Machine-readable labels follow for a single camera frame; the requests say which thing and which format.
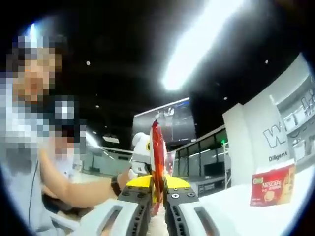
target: black ceiling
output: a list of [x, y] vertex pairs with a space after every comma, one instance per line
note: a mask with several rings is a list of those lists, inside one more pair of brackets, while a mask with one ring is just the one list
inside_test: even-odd
[[296, 31], [281, 11], [269, 1], [248, 0], [184, 87], [164, 90], [160, 79], [170, 54], [206, 2], [121, 0], [56, 13], [53, 25], [70, 49], [57, 93], [77, 95], [80, 115], [98, 140], [120, 140], [103, 146], [130, 149], [135, 114], [188, 96], [197, 136], [208, 133], [223, 124], [225, 111], [257, 95], [298, 55]]

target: display screen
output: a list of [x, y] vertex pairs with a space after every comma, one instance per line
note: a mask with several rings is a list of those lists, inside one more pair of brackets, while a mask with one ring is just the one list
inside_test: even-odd
[[205, 176], [221, 176], [224, 175], [224, 162], [216, 162], [204, 165]]
[[133, 118], [133, 135], [139, 132], [149, 135], [155, 120], [159, 122], [167, 144], [180, 141], [190, 142], [196, 138], [189, 98], [135, 115]]

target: red box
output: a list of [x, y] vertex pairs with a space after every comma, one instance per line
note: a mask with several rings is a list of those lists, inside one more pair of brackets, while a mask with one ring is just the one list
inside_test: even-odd
[[294, 175], [294, 164], [253, 175], [250, 206], [267, 207], [289, 203]]

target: wristwatch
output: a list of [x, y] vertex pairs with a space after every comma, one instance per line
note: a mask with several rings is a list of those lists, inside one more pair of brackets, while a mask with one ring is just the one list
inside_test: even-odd
[[119, 187], [119, 184], [117, 182], [117, 176], [114, 176], [112, 177], [112, 181], [111, 181], [111, 186], [112, 186], [112, 189], [114, 191], [114, 193], [116, 194], [116, 196], [118, 197], [119, 194], [122, 192], [120, 187]]

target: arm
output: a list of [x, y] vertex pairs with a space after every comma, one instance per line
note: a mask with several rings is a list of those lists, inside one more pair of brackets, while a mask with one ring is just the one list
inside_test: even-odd
[[58, 197], [52, 191], [50, 191], [49, 188], [47, 188], [45, 185], [42, 186], [42, 192], [51, 198], [58, 199]]
[[[111, 188], [110, 179], [90, 183], [70, 183], [59, 173], [43, 150], [40, 157], [40, 169], [44, 184], [60, 200], [73, 207], [94, 207], [109, 198], [117, 198]], [[118, 176], [121, 188], [126, 185], [128, 180], [128, 172]]]

